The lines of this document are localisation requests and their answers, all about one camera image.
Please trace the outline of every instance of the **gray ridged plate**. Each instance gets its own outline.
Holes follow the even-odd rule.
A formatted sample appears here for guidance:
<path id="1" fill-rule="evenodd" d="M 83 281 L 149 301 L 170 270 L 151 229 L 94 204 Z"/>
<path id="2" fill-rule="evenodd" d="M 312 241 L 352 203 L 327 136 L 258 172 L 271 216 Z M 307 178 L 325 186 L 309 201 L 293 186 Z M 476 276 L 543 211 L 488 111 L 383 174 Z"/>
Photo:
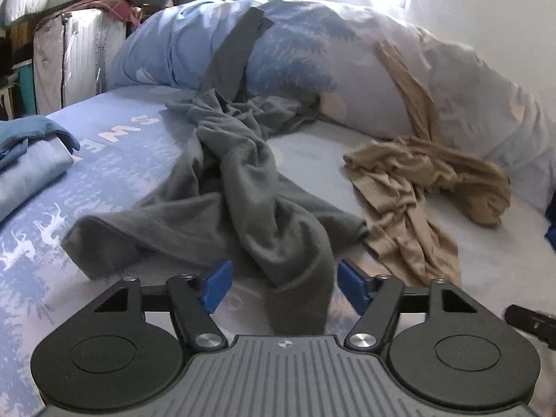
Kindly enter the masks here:
<path id="1" fill-rule="evenodd" d="M 44 417 L 83 416 L 47 407 Z M 332 336 L 240 336 L 232 348 L 197 355 L 158 399 L 113 417 L 448 417 L 390 379 L 372 355 L 348 352 Z M 491 415 L 534 417 L 518 406 Z"/>

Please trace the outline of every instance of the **light blue folded cloth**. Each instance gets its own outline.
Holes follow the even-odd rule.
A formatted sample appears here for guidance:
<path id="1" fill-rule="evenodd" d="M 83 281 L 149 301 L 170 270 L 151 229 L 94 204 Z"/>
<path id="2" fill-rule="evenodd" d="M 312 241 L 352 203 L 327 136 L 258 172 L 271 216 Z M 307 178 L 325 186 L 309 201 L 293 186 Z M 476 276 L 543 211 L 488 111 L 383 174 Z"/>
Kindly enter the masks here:
<path id="1" fill-rule="evenodd" d="M 0 222 L 72 164 L 56 135 L 30 141 L 27 152 L 0 171 Z"/>

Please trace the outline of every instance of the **black handheld object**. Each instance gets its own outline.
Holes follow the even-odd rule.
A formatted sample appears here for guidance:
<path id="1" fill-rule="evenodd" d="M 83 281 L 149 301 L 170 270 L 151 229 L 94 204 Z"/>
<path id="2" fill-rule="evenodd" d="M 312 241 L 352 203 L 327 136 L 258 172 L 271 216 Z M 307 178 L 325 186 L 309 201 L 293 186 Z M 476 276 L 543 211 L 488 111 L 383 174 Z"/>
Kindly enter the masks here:
<path id="1" fill-rule="evenodd" d="M 335 336 L 237 336 L 228 347 L 206 310 L 228 285 L 207 297 L 191 276 L 121 281 L 35 349 L 44 416 L 534 415 L 523 403 L 537 352 L 460 289 L 404 287 L 349 261 L 338 284 L 361 314 L 343 347 Z M 146 310 L 169 311 L 178 340 L 146 323 Z M 401 312 L 427 318 L 393 337 Z"/>

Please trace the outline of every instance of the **blue gripper pad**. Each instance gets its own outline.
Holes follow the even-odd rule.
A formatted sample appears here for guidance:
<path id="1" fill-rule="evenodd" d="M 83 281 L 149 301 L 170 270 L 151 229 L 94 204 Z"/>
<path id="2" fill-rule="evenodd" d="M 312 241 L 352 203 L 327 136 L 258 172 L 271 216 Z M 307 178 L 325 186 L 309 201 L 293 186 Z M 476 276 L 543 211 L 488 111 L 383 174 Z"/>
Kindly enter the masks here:
<path id="1" fill-rule="evenodd" d="M 347 262 L 338 264 L 338 286 L 351 306 L 359 315 L 363 315 L 371 304 L 367 294 L 365 280 L 359 276 Z"/>
<path id="2" fill-rule="evenodd" d="M 234 265 L 230 260 L 226 260 L 214 273 L 205 279 L 205 288 L 199 301 L 208 313 L 216 311 L 216 308 L 232 287 L 233 279 Z"/>

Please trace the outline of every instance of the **triangular cutout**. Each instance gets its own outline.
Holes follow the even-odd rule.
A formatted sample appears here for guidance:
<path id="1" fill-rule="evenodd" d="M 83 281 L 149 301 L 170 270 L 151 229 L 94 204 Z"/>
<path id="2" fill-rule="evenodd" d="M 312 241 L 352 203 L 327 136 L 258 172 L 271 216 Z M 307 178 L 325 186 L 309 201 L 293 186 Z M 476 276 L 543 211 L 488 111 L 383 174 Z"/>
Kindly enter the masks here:
<path id="1" fill-rule="evenodd" d="M 477 311 L 460 298 L 452 290 L 442 291 L 442 309 L 444 312 L 456 312 L 456 313 L 476 313 Z"/>
<path id="2" fill-rule="evenodd" d="M 125 312 L 127 310 L 127 288 L 122 288 L 98 306 L 95 312 Z"/>

